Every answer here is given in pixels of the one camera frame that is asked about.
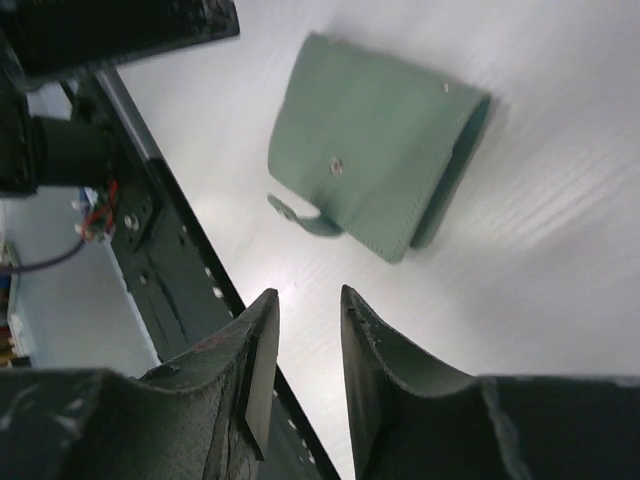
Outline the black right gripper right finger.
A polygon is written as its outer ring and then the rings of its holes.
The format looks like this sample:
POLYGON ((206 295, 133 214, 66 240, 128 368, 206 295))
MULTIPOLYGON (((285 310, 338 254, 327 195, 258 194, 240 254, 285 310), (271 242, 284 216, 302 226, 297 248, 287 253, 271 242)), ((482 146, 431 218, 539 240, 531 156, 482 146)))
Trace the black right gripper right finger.
POLYGON ((350 286, 341 343, 360 479, 635 479, 639 381, 473 376, 384 322, 350 286))

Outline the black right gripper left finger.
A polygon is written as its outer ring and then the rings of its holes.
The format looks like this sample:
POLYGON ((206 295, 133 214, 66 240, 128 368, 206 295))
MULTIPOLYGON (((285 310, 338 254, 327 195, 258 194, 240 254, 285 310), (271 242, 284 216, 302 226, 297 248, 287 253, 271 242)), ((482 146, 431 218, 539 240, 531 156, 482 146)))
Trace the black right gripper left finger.
POLYGON ((5 479, 253 479, 267 453, 279 298, 264 291, 140 378, 108 369, 1 373, 5 479))

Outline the green leather card holder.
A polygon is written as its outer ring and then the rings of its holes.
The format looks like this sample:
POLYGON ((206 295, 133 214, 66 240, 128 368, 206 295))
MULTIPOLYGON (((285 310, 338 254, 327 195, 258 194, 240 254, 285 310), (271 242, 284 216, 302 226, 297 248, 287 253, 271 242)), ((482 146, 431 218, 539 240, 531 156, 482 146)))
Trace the green leather card holder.
POLYGON ((400 58, 313 33, 296 58, 268 170, 316 208, 269 203, 318 237, 352 236, 390 264, 439 227, 490 94, 400 58))

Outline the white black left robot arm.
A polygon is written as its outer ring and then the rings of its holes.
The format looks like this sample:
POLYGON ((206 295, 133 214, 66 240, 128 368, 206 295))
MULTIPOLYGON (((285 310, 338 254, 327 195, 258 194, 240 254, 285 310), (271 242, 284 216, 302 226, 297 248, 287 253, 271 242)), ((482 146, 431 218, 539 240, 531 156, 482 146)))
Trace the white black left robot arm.
POLYGON ((101 127, 32 115, 28 93, 239 33, 232 1, 2 2, 2 195, 101 187, 117 156, 101 127))

